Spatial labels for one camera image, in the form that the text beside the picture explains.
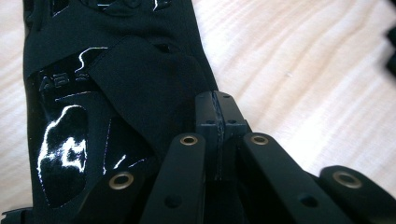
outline tabletop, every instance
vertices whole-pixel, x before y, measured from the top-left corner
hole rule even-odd
[[[386,0],[193,0],[206,56],[254,132],[307,172],[344,165],[396,197],[396,25]],[[32,205],[22,4],[0,7],[0,212]]]

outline light wood surface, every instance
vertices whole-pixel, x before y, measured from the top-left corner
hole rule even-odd
[[[388,1],[193,0],[221,91],[308,172],[345,165],[396,196]],[[0,7],[0,212],[32,204],[21,0]]]

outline wood grain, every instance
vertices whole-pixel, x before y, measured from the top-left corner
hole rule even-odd
[[[396,197],[388,1],[193,0],[221,91],[306,170],[356,169]],[[32,204],[21,1],[0,8],[0,211]]]

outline wooden table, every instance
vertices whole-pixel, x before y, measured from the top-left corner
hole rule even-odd
[[[396,78],[388,1],[194,0],[208,60],[256,132],[308,172],[356,169],[396,197]],[[22,6],[0,8],[0,211],[32,205]]]

